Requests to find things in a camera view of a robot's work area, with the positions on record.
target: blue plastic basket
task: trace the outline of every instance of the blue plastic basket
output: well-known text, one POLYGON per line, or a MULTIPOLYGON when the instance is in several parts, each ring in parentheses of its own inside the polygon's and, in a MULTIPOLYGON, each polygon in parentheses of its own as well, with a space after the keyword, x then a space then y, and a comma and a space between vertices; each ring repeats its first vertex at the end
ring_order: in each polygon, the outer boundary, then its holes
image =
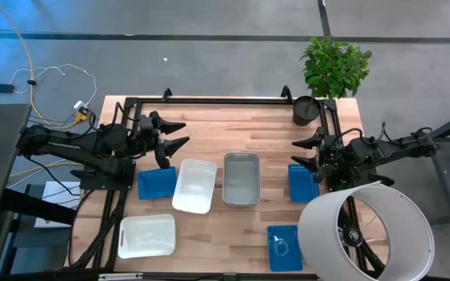
POLYGON ((175 167, 138 173, 138 199, 149 200, 173 196, 177 186, 175 167))
POLYGON ((273 272, 303 270, 297 226, 267 226, 270 270, 273 272))
POLYGON ((289 196, 291 202, 306 203, 320 195, 319 184, 313 179, 313 173, 299 164, 289 164, 289 196))

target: floor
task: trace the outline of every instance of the floor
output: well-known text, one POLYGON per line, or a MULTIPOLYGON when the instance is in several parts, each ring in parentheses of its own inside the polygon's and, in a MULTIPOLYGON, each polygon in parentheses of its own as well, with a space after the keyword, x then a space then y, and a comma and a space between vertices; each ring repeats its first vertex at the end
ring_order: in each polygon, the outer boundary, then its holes
MULTIPOLYGON (((390 135, 403 136, 450 120, 450 0, 326 0, 325 6, 323 0, 0 2, 22 32, 37 38, 27 40, 35 66, 71 63, 95 75, 98 93, 90 107, 96 112, 107 94, 161 95, 166 87, 177 95, 278 96, 287 84, 293 95, 304 95, 302 49, 309 37, 330 32, 373 51, 371 73, 356 95, 366 134, 379 133, 382 121, 390 135), (48 40, 56 33, 69 36, 48 40)), ((16 69, 28 68, 20 43, 7 38, 7 30, 0 14, 0 83, 8 83, 16 69)), ((81 71, 64 72, 60 76, 52 69, 37 80, 35 100, 49 119, 64 120, 72 105, 94 90, 81 71)), ((26 73, 16 76, 18 91, 27 79, 26 73)), ((28 100, 28 93, 0 94, 0 103, 28 100)), ((14 171, 32 166, 17 159, 14 171)), ((53 172, 73 180, 67 170, 53 172)), ((378 172, 393 177, 394 188, 412 198, 428 219, 448 214, 430 159, 403 159, 378 172)), ((40 173, 25 183, 45 180, 40 173)), ((450 225, 434 228, 434 236, 430 275, 450 277, 450 225)), ((22 252, 21 259, 36 260, 35 253, 22 252)), ((38 260, 43 264, 45 258, 38 260)))

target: wooden table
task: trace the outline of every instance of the wooden table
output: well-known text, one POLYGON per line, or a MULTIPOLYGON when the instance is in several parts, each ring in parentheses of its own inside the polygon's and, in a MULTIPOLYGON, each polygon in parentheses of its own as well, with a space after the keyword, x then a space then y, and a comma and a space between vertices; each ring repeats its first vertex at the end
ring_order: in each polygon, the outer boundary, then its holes
MULTIPOLYGON (((124 96, 107 96, 100 123, 110 123, 116 102, 124 96)), ((266 246, 266 227, 298 223, 305 204, 291 203, 288 190, 288 164, 291 156, 313 156, 315 151, 297 148, 292 141, 311 137, 320 121, 308 126, 296 126, 289 105, 163 105, 147 104, 142 114, 157 110, 168 121, 186 122, 182 130, 165 137, 189 136, 188 141, 170 160, 179 169, 186 158, 214 162, 218 166, 211 211, 207 215, 179 212, 170 198, 138 200, 138 190, 128 194, 124 216, 172 214, 177 224, 177 245, 170 256, 116 259, 116 271, 128 272, 249 272, 271 273, 266 246), (228 151, 250 151, 261 158, 262 199, 250 208, 228 207, 222 200, 223 156, 228 151)), ((341 130, 362 129, 357 101, 343 98, 337 101, 341 130)), ((356 137, 349 133, 345 143, 356 137)), ((157 169, 153 153, 137 161, 137 172, 157 169)), ((321 184, 321 194, 327 188, 321 184)), ((98 232, 105 191, 95 191, 83 204, 73 229, 73 261, 86 250, 98 232)), ((356 202, 361 226, 374 212, 362 202, 356 202)), ((379 219, 363 227, 364 237, 385 237, 379 219)), ((105 240, 102 265, 109 253, 110 237, 105 240)), ((388 257, 388 245, 383 241, 370 243, 382 260, 388 257)), ((303 272, 313 272, 304 264, 303 272)))

